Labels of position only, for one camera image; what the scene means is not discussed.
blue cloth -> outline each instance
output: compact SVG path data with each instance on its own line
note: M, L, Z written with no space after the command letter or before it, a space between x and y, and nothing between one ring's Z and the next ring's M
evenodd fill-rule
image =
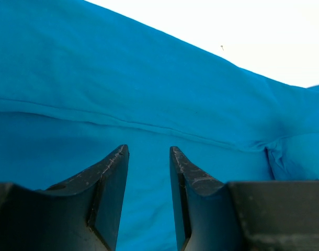
M168 151L213 177L319 179L319 87L83 0L0 0L0 181L45 189L128 144L117 250L175 250Z

